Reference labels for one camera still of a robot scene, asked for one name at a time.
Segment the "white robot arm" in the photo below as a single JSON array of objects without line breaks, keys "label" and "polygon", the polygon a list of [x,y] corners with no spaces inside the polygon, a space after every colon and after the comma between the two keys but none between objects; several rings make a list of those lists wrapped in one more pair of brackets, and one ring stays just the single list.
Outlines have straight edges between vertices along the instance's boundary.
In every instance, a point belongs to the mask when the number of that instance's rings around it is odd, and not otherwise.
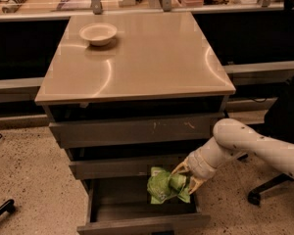
[{"label": "white robot arm", "polygon": [[172,174],[189,172],[189,193],[211,179],[217,169],[244,153],[254,153],[276,170],[294,179],[294,144],[270,138],[233,118],[219,120],[213,136],[192,151]]}]

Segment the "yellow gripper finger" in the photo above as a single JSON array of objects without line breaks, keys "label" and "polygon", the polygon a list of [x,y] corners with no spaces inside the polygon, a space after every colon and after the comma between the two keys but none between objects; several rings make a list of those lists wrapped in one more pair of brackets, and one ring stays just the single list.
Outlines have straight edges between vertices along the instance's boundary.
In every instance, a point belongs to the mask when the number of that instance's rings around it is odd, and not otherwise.
[{"label": "yellow gripper finger", "polygon": [[204,183],[204,180],[198,179],[195,176],[190,177],[188,193],[193,194]]},{"label": "yellow gripper finger", "polygon": [[172,174],[177,174],[177,173],[186,173],[189,171],[189,166],[188,166],[188,159],[185,158],[183,162],[178,164],[176,168],[171,172]]}]

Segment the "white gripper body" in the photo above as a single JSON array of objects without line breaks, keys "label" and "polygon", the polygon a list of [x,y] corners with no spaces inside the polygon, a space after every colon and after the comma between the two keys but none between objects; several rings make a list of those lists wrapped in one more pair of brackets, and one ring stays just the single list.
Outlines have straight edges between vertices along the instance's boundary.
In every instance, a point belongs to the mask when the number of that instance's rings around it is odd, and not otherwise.
[{"label": "white gripper body", "polygon": [[200,149],[191,152],[187,156],[186,163],[192,175],[200,180],[211,179],[217,171],[215,168],[208,164]]}]

